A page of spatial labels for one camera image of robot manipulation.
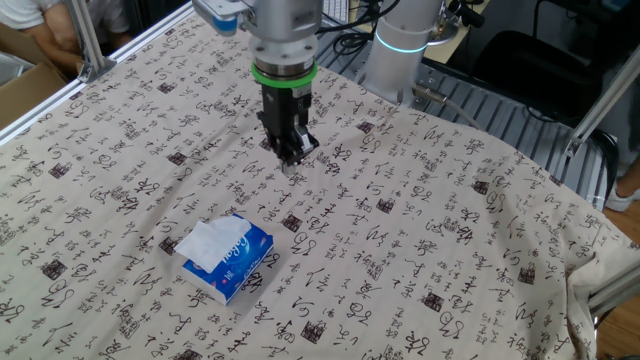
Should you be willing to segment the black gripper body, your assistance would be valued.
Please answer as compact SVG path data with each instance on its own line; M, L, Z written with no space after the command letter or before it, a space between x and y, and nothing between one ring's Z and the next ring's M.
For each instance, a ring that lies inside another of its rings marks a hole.
M263 111L275 115L282 121L288 139L295 125L307 128L308 112L311 106L311 85L295 88L276 88L262 85Z

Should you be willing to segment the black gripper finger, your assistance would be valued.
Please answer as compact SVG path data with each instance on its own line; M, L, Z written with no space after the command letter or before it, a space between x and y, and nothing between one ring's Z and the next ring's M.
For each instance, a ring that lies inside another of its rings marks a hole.
M303 125L295 125L288 139L290 154L287 159L287 174L293 175L302 161L319 145Z
M264 127L271 150L280 161L281 172L284 175L290 175L291 152L286 142L282 121L277 116L269 115L265 111L259 111L257 117Z

